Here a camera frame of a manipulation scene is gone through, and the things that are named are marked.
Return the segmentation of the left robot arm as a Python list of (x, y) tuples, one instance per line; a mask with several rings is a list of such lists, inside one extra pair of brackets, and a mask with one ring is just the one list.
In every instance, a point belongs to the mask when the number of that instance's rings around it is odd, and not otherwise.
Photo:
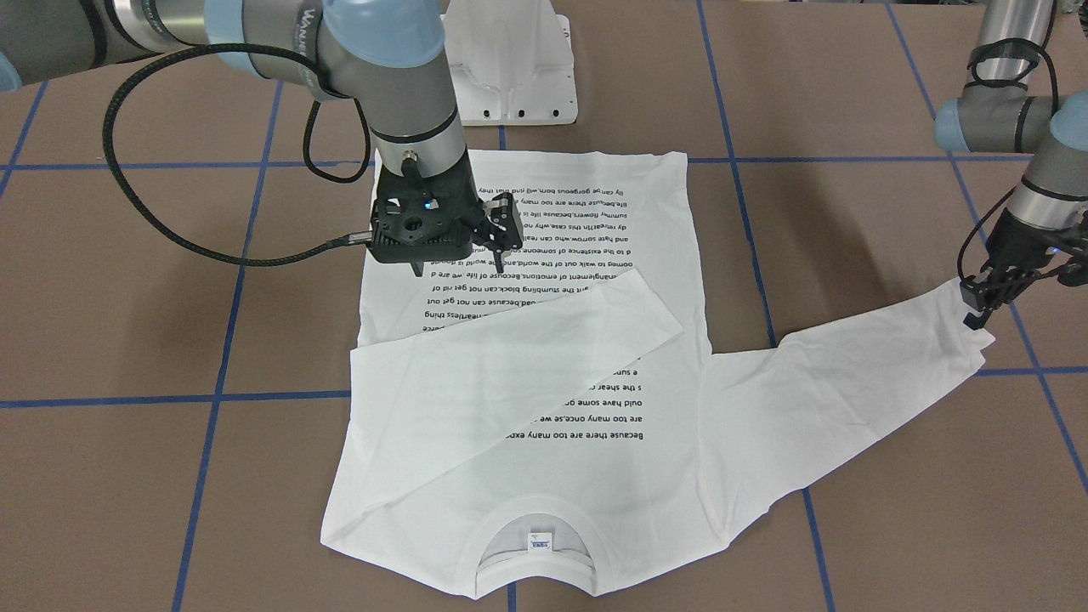
[(948, 152), (1031, 155), (984, 215), (996, 224), (978, 274), (960, 276), (974, 330), (1037, 281), (1085, 284), (1087, 100), (1058, 93), (1046, 52), (1056, 16), (1054, 1), (991, 1), (963, 91), (936, 117), (935, 139)]

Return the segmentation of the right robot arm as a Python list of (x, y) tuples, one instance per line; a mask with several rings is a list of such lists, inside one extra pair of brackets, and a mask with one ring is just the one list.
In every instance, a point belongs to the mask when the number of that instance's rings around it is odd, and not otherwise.
[[(141, 201), (120, 168), (114, 124), (137, 85), (198, 57), (257, 77), (295, 82), (314, 103), (302, 133), (302, 162), (316, 178), (350, 184), (319, 169), (310, 154), (323, 102), (350, 100), (378, 152), (370, 227), (286, 257), (234, 257), (188, 241)], [(133, 208), (168, 240), (236, 266), (296, 264), (364, 245), (381, 264), (462, 260), (475, 247), (504, 271), (524, 244), (514, 195), (479, 198), (460, 121), (438, 1), (4, 1), (3, 90), (107, 65), (143, 61), (106, 107), (106, 166)]]

